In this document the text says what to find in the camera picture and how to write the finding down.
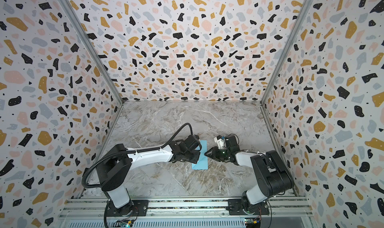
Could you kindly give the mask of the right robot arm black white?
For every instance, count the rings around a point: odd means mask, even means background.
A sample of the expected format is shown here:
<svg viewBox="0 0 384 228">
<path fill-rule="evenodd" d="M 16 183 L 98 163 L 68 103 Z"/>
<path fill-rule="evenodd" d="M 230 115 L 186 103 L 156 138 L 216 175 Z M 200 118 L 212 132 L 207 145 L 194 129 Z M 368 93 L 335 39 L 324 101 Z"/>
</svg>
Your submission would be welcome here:
<svg viewBox="0 0 384 228">
<path fill-rule="evenodd" d="M 214 141 L 216 146 L 205 152 L 206 157 L 254 170 L 256 185 L 242 195 L 244 211 L 250 213 L 256 205 L 273 196 L 285 194 L 294 187 L 291 173 L 275 150 L 265 153 L 241 150 L 235 134 L 219 135 Z"/>
</svg>

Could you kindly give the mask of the light blue paper sheet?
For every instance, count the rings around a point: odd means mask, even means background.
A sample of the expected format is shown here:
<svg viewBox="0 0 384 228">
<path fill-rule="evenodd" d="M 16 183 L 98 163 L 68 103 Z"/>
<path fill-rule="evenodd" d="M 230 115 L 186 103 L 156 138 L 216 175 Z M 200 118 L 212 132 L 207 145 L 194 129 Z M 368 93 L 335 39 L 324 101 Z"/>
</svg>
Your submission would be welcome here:
<svg viewBox="0 0 384 228">
<path fill-rule="evenodd" d="M 207 141 L 201 140 L 202 149 L 200 150 L 200 157 L 197 164 L 192 164 L 192 170 L 207 170 L 208 169 L 208 158 L 205 156 L 207 149 Z"/>
</svg>

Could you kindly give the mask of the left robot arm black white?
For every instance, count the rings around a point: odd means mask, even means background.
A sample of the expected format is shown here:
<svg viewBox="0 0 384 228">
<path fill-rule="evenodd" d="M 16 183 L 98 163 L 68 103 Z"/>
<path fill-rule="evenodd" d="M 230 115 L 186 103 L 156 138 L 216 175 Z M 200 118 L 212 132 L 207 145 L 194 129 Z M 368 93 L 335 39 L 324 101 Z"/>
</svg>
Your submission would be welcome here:
<svg viewBox="0 0 384 228">
<path fill-rule="evenodd" d="M 128 172 L 141 166 L 159 162 L 190 162 L 200 157 L 200 138 L 189 135 L 185 140 L 170 141 L 164 147 L 129 150 L 123 144 L 115 145 L 96 166 L 101 190 L 116 209 L 128 208 L 133 203 L 124 182 Z"/>
</svg>

